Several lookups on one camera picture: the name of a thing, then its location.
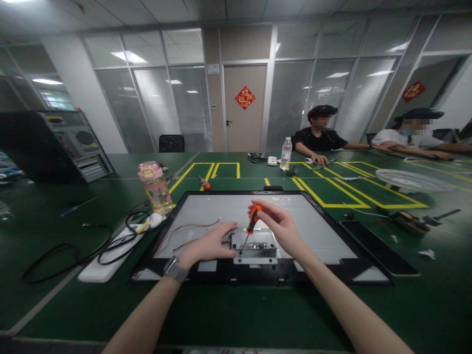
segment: ceiling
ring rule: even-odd
[[[205,26],[471,10],[470,0],[0,0],[0,44],[39,35],[136,26]]]

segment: door frame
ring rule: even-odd
[[[270,101],[272,99],[272,84],[274,81],[274,68],[275,68],[275,52],[277,46],[277,33],[278,26],[272,25],[272,37],[270,40],[270,54],[269,59],[248,59],[248,60],[221,60],[221,35],[220,28],[218,28],[218,49],[220,56],[221,65],[221,108],[223,111],[223,142],[225,152],[228,152],[228,140],[226,135],[226,98],[225,98],[225,66],[253,66],[265,64],[265,87],[264,87],[264,106],[262,111],[262,126],[261,126],[261,144],[260,152],[266,151],[267,143],[267,130],[269,127],[269,114],[270,114]]]

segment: desk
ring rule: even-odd
[[[155,232],[139,243],[105,284],[81,283],[72,273],[27,286],[22,284],[20,276],[34,259],[58,243],[71,242],[80,254],[99,245],[106,237],[106,231],[83,229],[80,225],[90,222],[117,228],[126,212],[145,200],[136,175],[137,165],[142,161],[157,160],[169,166],[167,175],[178,172],[182,176],[171,183],[174,203],[186,190],[200,189],[198,175],[201,175],[209,177],[212,190],[262,190],[267,184],[282,185],[284,190],[304,189],[338,221],[350,211],[343,203],[366,212],[375,212],[377,205],[391,211],[411,208],[410,212],[417,216],[462,209],[424,238],[416,238],[392,226],[398,243],[392,241],[381,225],[368,224],[422,276],[394,279],[394,287],[351,288],[414,351],[465,352],[469,348],[472,317],[472,178],[453,172],[472,171],[472,162],[459,162],[460,165],[425,160],[404,162],[377,151],[328,152],[326,156],[328,159],[337,157],[341,163],[314,173],[303,164],[304,157],[294,152],[292,162],[299,170],[299,178],[295,181],[278,167],[249,162],[246,153],[202,152],[196,155],[109,155],[117,173],[89,185],[47,186],[21,181],[10,193],[2,195],[15,218],[0,224],[1,281],[6,289],[5,301],[1,304],[1,329],[8,331],[14,327],[62,282],[58,293],[33,314],[26,325],[16,327],[19,329],[16,337],[88,342],[106,342],[112,337],[152,287],[151,284],[128,285],[127,278]],[[425,174],[447,181],[456,188],[443,194],[404,196],[383,188],[383,183],[373,177],[376,168]],[[364,179],[344,181],[340,176],[363,176]],[[59,218],[59,214],[67,209],[67,203],[94,197],[98,198],[65,218]],[[356,217],[365,222],[377,220],[359,213]],[[418,255],[418,251],[430,248],[436,253],[435,261]],[[65,264],[67,259],[61,258],[53,265],[46,264],[43,272]],[[251,310],[244,306],[248,303]],[[353,349],[336,318],[311,286],[183,286],[167,316],[158,344]]]

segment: computer tower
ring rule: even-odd
[[[78,111],[0,113],[0,149],[35,183],[90,183],[115,171]]]

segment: person's right hand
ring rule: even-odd
[[[299,259],[306,251],[311,252],[298,233],[294,219],[288,211],[260,199],[251,200],[251,203],[247,213],[251,213],[254,205],[262,206],[262,211],[259,211],[257,216],[269,226],[285,252],[295,259]]]
[[[440,160],[454,160],[451,154],[443,151],[426,151],[424,154],[425,157],[438,158]]]
[[[327,165],[329,163],[328,159],[326,156],[323,155],[318,155],[313,153],[311,156],[311,159],[313,160],[314,163],[317,163],[318,165]]]

